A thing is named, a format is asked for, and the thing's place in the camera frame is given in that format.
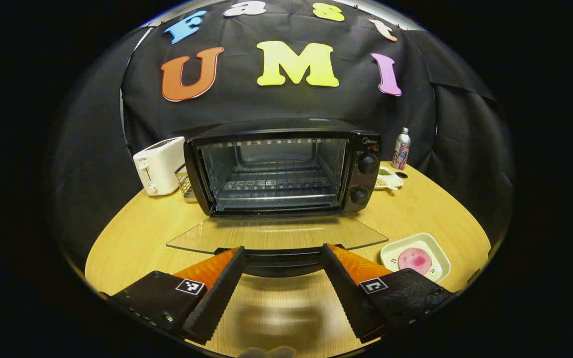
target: pink letter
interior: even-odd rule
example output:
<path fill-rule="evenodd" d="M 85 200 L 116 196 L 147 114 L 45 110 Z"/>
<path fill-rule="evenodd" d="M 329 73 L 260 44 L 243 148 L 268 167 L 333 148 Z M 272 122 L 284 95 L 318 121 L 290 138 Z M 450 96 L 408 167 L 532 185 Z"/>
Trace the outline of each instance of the pink letter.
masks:
<path fill-rule="evenodd" d="M 371 54 L 371 57 L 377 61 L 377 66 L 380 68 L 380 77 L 382 78 L 382 83 L 379 86 L 380 91 L 392 95 L 402 95 L 402 90 L 397 86 L 395 71 L 393 70 L 395 61 L 381 54 Z"/>

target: pink food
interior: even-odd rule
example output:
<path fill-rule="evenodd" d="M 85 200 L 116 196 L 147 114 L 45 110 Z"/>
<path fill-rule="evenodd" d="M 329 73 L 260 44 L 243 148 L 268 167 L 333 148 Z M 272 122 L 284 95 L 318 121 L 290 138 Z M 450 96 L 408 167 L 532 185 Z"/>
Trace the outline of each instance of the pink food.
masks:
<path fill-rule="evenodd" d="M 420 274 L 426 274 L 432 266 L 432 260 L 424 250 L 411 247 L 399 255 L 397 265 L 399 269 L 411 268 Z"/>

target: black fabric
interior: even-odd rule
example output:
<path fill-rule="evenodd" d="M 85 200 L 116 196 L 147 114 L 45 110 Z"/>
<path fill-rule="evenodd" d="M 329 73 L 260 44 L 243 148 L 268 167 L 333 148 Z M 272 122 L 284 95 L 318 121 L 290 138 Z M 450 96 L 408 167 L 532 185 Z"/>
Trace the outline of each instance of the black fabric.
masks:
<path fill-rule="evenodd" d="M 84 270 L 96 238 L 143 188 L 121 128 L 120 84 L 137 29 L 107 51 L 70 92 L 48 153 L 54 229 L 73 263 Z"/>
<path fill-rule="evenodd" d="M 325 117 L 370 127 L 382 135 L 385 161 L 408 127 L 408 164 L 459 200 L 491 243 L 502 237 L 511 217 L 514 172 L 509 134 L 491 91 L 430 33 L 384 21 L 399 39 L 391 43 L 368 21 L 376 16 L 336 3 L 345 20 L 326 20 L 312 14 L 314 2 L 273 0 L 264 14 L 231 18 L 222 13 L 234 1 L 204 6 L 199 30 L 182 41 L 171 44 L 164 30 L 198 9 L 153 27 L 136 50 L 145 29 L 135 30 L 100 59 L 64 114 L 50 188 L 57 230 L 80 268 L 107 222 L 142 188 L 131 155 L 173 136 L 261 118 Z M 339 86 L 310 86 L 309 70 L 299 84 L 287 77 L 282 86 L 259 86 L 264 53 L 256 45 L 262 41 L 283 41 L 297 54 L 309 43 L 329 45 Z M 193 84 L 200 74 L 195 55 L 212 47 L 225 49 L 212 87 L 193 99 L 164 99 L 162 64 L 189 56 L 182 82 Z M 372 52 L 394 59 L 401 96 L 378 89 Z"/>

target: toaster oven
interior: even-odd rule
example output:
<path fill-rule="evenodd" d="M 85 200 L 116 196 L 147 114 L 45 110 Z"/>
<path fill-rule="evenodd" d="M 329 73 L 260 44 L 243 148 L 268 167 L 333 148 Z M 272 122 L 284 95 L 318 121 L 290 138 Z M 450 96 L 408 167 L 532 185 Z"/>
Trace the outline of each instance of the toaster oven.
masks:
<path fill-rule="evenodd" d="M 358 211 L 381 148 L 378 133 L 325 118 L 232 122 L 184 144 L 191 189 L 210 216 Z"/>

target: orange letter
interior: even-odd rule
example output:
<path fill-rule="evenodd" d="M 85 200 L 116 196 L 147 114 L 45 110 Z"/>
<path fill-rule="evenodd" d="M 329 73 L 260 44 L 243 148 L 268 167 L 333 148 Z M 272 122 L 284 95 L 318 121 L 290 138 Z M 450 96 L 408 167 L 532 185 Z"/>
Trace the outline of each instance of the orange letter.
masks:
<path fill-rule="evenodd" d="M 190 86 L 183 86 L 181 76 L 183 75 L 183 65 L 189 61 L 189 56 L 182 56 L 167 61 L 161 66 L 163 71 L 163 83 L 161 86 L 163 97 L 172 102 L 179 102 L 189 98 L 198 97 L 205 93 L 216 79 L 216 60 L 218 54 L 225 49 L 222 47 L 208 48 L 196 54 L 202 59 L 200 66 L 200 79 Z"/>

